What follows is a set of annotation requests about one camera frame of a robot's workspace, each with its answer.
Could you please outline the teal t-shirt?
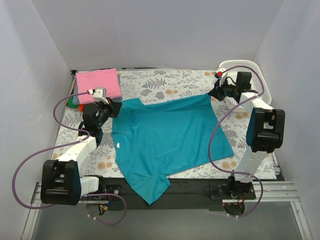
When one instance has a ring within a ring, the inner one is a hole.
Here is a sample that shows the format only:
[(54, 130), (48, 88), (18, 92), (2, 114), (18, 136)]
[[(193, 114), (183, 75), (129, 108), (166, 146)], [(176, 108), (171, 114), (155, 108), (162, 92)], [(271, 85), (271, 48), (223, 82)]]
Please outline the teal t-shirt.
[(132, 98), (112, 121), (115, 161), (148, 204), (170, 186), (168, 176), (234, 155), (208, 95), (156, 104)]

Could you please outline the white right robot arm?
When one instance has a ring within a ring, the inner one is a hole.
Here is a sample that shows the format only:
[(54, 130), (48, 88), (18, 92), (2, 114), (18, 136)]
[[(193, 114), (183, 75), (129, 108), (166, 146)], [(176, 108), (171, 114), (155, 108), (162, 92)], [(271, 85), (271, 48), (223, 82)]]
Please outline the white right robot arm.
[(232, 199), (244, 197), (252, 191), (252, 181), (262, 161), (283, 144), (285, 111), (269, 106), (261, 94), (252, 89), (252, 73), (239, 71), (234, 83), (229, 83), (226, 71), (216, 71), (217, 81), (209, 96), (222, 101), (226, 97), (236, 101), (250, 114), (246, 131), (244, 155), (227, 178), (225, 193)]

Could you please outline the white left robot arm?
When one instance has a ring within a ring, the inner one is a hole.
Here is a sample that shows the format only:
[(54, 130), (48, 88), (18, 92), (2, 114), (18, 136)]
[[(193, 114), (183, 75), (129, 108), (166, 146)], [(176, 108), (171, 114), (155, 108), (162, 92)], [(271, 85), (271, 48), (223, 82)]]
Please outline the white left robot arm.
[(106, 196), (100, 175), (81, 176), (80, 168), (86, 158), (97, 149), (103, 139), (102, 126), (109, 118), (116, 118), (121, 102), (108, 99), (90, 103), (82, 109), (78, 126), (78, 143), (72, 145), (55, 160), (47, 160), (42, 168), (40, 199), (44, 204), (75, 206), (90, 194), (95, 200)]

